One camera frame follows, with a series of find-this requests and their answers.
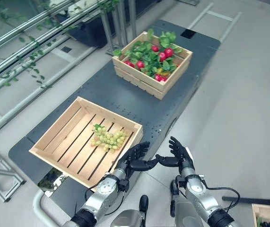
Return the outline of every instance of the black square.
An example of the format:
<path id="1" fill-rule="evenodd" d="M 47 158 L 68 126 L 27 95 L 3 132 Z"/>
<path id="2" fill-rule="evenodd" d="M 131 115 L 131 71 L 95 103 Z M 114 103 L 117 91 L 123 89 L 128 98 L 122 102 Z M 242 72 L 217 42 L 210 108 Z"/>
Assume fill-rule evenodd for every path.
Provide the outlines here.
<path id="1" fill-rule="evenodd" d="M 65 53 L 68 53 L 68 52 L 70 52 L 72 49 L 69 48 L 69 47 L 67 47 L 67 46 L 64 46 L 61 50 L 64 51 Z"/>
<path id="2" fill-rule="evenodd" d="M 182 34 L 181 36 L 185 37 L 185 38 L 188 38 L 188 39 L 191 39 L 194 35 L 196 34 L 196 32 L 192 31 L 192 30 L 189 30 L 189 29 L 186 29 Z"/>

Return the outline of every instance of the gray metal table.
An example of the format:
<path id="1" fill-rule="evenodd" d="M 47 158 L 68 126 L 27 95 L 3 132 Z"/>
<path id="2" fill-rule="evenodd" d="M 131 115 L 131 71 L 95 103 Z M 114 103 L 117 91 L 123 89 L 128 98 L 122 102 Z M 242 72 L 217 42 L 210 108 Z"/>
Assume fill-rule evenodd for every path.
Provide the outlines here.
<path id="1" fill-rule="evenodd" d="M 142 141 L 150 141 L 150 149 L 144 159 L 150 159 L 155 154 L 168 130 L 199 87 L 211 58 L 220 46 L 220 41 L 163 20 L 156 21 L 151 27 L 156 35 L 161 35 L 161 31 L 175 31 L 177 34 L 175 43 L 193 52 L 187 71 L 166 96 L 158 100 L 116 76 L 113 63 L 109 61 L 9 151 L 11 160 L 34 183 L 38 184 L 52 167 L 30 154 L 28 150 L 77 96 L 142 124 L 144 131 Z M 138 175 L 135 173 L 132 176 L 131 187 Z M 54 192 L 51 199 L 68 215 L 73 216 L 75 203 L 77 202 L 79 206 L 84 203 L 85 189 L 83 185 L 68 178 Z"/>

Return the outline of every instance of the empty wooden crate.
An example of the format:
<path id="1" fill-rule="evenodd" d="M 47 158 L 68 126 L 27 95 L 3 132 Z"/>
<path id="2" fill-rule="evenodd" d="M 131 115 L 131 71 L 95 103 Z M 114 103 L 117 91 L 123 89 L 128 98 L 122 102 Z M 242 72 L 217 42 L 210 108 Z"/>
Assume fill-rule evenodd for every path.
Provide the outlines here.
<path id="1" fill-rule="evenodd" d="M 157 36 L 153 36 L 152 40 L 150 41 L 153 45 L 159 46 L 159 38 Z M 147 41 L 148 40 L 148 33 L 143 32 L 141 33 L 136 39 L 130 42 L 127 46 L 122 49 L 122 55 L 120 57 L 114 56 L 112 58 L 113 64 L 115 67 L 116 74 L 127 80 L 128 82 L 140 87 L 141 89 L 145 90 L 146 92 L 154 95 L 158 99 L 162 99 L 169 89 L 176 83 L 176 81 L 182 76 L 182 74 L 187 70 L 190 60 L 192 58 L 192 52 L 186 50 L 180 46 L 177 46 L 182 51 L 180 53 L 174 54 L 173 62 L 179 65 L 173 73 L 168 77 L 166 81 L 157 81 L 154 78 L 140 72 L 139 70 L 127 65 L 124 61 L 128 60 L 128 56 L 125 55 L 127 50 L 130 50 L 132 46 L 137 41 Z"/>
<path id="2" fill-rule="evenodd" d="M 106 152 L 92 147 L 93 125 L 110 133 L 124 130 L 127 137 L 121 149 Z M 113 171 L 117 160 L 140 142 L 142 125 L 137 124 L 81 97 L 69 106 L 46 131 L 30 152 L 86 187 L 96 184 L 105 172 Z"/>

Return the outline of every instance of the black handle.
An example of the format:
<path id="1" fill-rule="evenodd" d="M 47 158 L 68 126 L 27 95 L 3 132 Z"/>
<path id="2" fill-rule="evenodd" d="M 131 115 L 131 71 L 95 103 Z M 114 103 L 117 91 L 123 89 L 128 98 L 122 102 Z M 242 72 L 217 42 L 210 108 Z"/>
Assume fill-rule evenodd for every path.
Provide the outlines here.
<path id="1" fill-rule="evenodd" d="M 148 196 L 142 195 L 139 202 L 139 211 L 147 213 L 148 211 Z"/>

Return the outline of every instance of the grape bunch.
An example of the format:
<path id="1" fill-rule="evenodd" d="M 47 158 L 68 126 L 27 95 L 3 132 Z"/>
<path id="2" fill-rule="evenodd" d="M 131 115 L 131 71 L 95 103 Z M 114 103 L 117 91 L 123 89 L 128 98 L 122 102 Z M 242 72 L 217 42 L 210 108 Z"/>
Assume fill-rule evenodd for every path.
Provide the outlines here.
<path id="1" fill-rule="evenodd" d="M 121 130 L 112 134 L 109 133 L 104 126 L 94 125 L 94 138 L 91 140 L 91 146 L 103 146 L 104 151 L 114 151 L 121 148 L 127 137 L 126 133 Z"/>

